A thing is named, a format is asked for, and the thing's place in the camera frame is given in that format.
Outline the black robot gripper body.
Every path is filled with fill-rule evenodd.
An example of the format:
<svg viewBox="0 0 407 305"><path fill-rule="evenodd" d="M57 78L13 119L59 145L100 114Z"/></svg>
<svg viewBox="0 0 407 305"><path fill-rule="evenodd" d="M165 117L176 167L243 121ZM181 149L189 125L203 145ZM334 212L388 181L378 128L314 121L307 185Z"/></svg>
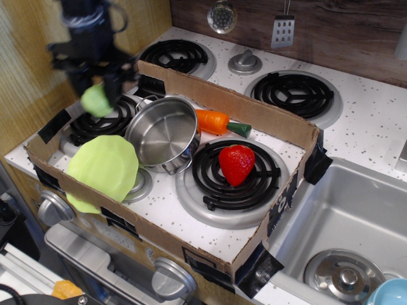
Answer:
<svg viewBox="0 0 407 305"><path fill-rule="evenodd" d="M124 10L111 1L61 1L61 23L70 36L64 43L50 43L55 69L89 76L117 74L134 79L135 57L118 49L114 35L128 25Z"/></svg>

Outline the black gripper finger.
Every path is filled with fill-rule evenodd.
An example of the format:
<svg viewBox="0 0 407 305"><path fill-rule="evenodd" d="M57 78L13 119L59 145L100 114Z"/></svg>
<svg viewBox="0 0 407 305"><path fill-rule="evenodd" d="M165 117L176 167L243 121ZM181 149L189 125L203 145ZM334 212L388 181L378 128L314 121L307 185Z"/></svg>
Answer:
<svg viewBox="0 0 407 305"><path fill-rule="evenodd" d="M84 71L67 71L67 77L78 97L81 97L92 86L92 79Z"/></svg>
<svg viewBox="0 0 407 305"><path fill-rule="evenodd" d="M115 107L122 95L122 82L119 75L107 73L103 76L104 91L111 107Z"/></svg>

